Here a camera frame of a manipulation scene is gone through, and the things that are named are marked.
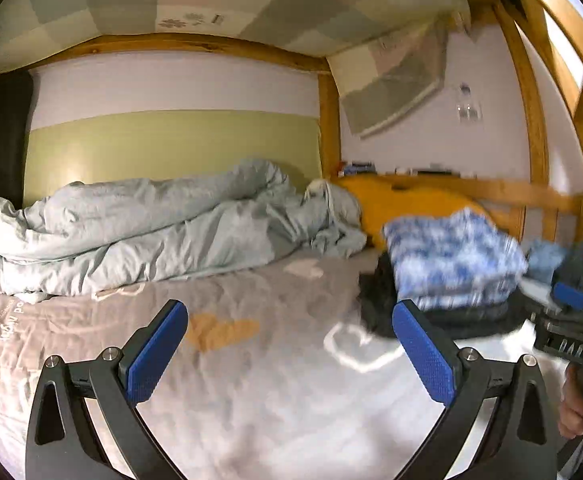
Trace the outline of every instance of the human hand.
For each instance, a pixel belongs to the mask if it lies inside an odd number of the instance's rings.
[[[562,436],[569,439],[583,434],[583,393],[578,386],[577,370],[574,364],[567,367],[563,400],[558,407],[558,429]]]

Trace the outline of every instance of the orange cushion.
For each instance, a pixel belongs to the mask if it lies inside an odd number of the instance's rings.
[[[382,226],[400,216],[441,218],[470,207],[489,218],[489,213],[472,199],[444,189],[414,187],[394,190],[391,182],[373,174],[346,176],[339,178],[336,184],[353,194],[361,204],[363,231],[379,249],[385,248]]]

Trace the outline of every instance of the bed sheet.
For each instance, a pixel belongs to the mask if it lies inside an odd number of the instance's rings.
[[[122,346],[175,298],[188,306],[190,326],[138,410],[185,476],[393,478],[442,406],[396,341],[361,326],[358,274],[376,261],[373,251],[349,260],[299,251],[258,269],[92,297],[25,304],[0,296],[1,462],[24,478],[31,401],[46,356],[84,360]],[[486,357],[509,360],[533,352],[532,344],[530,326],[471,342]],[[555,401],[563,365],[538,358]],[[450,474],[469,464],[490,408],[486,402]],[[89,409],[111,462],[130,474],[95,401]]]

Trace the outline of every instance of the stack of folded clothes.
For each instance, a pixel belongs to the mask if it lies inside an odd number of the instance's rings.
[[[447,218],[402,217],[383,235],[389,252],[360,279],[370,331],[393,337],[391,312],[406,299],[453,338],[506,333],[523,323],[514,291],[527,261],[516,240],[484,216],[466,208]]]

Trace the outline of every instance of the silver bolt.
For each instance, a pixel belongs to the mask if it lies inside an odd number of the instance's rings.
[[[53,368],[54,366],[57,366],[59,362],[60,357],[58,357],[57,355],[52,355],[47,357],[47,360],[45,361],[45,366],[47,368]]]
[[[118,354],[120,353],[120,349],[116,348],[115,346],[110,346],[109,348],[105,348],[104,352],[102,352],[102,358],[105,361],[113,361]]]
[[[536,358],[533,355],[524,354],[523,363],[526,364],[527,366],[536,366],[536,364],[538,364],[538,361],[536,361]]]
[[[475,348],[466,347],[460,351],[460,357],[462,357],[465,361],[476,361],[480,354],[478,350]]]

